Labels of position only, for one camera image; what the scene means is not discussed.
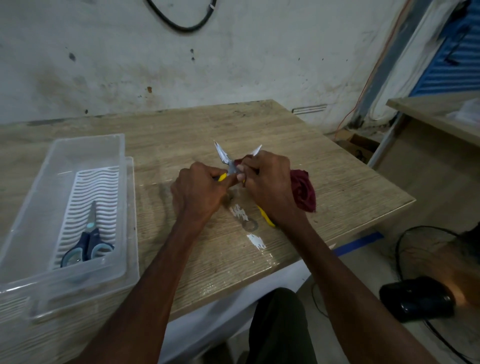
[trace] scissors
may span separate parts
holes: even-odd
[[[112,244],[105,243],[100,238],[100,231],[96,226],[96,202],[92,202],[88,214],[87,225],[80,236],[78,243],[65,253],[61,259],[60,267],[67,267],[73,264],[84,262],[103,256],[105,252],[115,249]]]
[[[241,171],[239,171],[237,169],[237,166],[235,166],[234,161],[231,160],[228,157],[228,154],[225,153],[225,150],[223,150],[223,148],[220,146],[220,144],[217,143],[215,140],[214,140],[214,143],[215,143],[216,151],[218,152],[218,155],[220,156],[220,159],[222,160],[223,163],[228,165],[227,173],[224,173],[220,177],[217,177],[215,179],[220,182],[220,181],[223,181],[225,178],[227,178],[227,176],[231,175],[232,173],[241,173]],[[253,156],[256,156],[258,154],[258,152],[260,152],[261,148],[262,148],[262,144],[260,144],[250,154],[253,155]],[[260,213],[262,214],[262,216],[265,219],[265,221],[267,222],[267,224],[272,226],[272,227],[275,227],[275,224],[270,220],[270,218],[267,216],[265,211],[263,211],[263,209],[260,206],[257,205],[257,207],[260,210]]]

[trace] yellow handle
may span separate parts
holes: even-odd
[[[227,174],[226,174],[226,173],[222,174],[222,175],[218,178],[218,181],[219,181],[219,182],[222,182],[225,178],[227,178]]]
[[[270,225],[271,227],[275,227],[275,224],[270,220],[270,218],[267,216],[266,212],[262,210],[262,208],[260,206],[258,206],[258,209],[260,210],[260,213],[262,214],[262,216],[264,217],[265,221],[267,222],[268,225]]]

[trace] metal blade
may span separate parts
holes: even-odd
[[[87,226],[85,232],[92,232],[96,228],[96,202],[92,202],[90,213],[88,214]]]
[[[250,154],[253,155],[253,156],[256,156],[258,154],[258,152],[260,152],[260,149],[262,149],[262,144],[260,144],[260,146],[255,149],[253,152],[251,152]]]
[[[225,153],[225,150],[223,150],[220,144],[217,143],[215,140],[214,140],[214,143],[215,143],[216,151],[218,152],[218,155],[220,156],[220,159],[222,160],[222,162],[225,164],[229,164],[230,158],[228,158],[228,155],[227,153]]]

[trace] yellow-handled scissors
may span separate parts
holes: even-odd
[[[225,151],[223,150],[223,148],[220,146],[219,143],[217,143],[215,140],[214,140],[214,143],[215,143],[215,148],[216,148],[216,151],[218,152],[218,155],[220,156],[220,159],[222,160],[223,163],[227,164],[228,165],[228,170],[227,170],[227,173],[224,173],[222,174],[220,177],[218,177],[216,180],[217,181],[223,181],[225,178],[227,178],[227,176],[231,175],[232,173],[241,173],[238,169],[237,169],[237,166],[235,166],[235,163],[233,160],[231,160],[229,157],[228,157],[228,154],[225,153]],[[262,148],[262,145],[260,144],[254,151],[252,151],[250,154],[253,155],[253,156],[256,156],[258,154],[258,152],[260,152],[260,149]],[[267,216],[267,214],[265,213],[265,211],[262,210],[262,208],[260,206],[257,206],[258,209],[260,210],[260,213],[262,214],[263,218],[265,219],[265,221],[267,222],[268,225],[272,226],[272,227],[275,227],[275,224],[270,220],[270,218]]]

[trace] maroon cloth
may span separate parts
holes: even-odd
[[[242,159],[236,159],[233,163],[237,166]],[[315,198],[315,190],[308,178],[306,170],[290,170],[290,181],[292,183],[292,193],[298,208],[306,212],[315,212],[317,201]]]

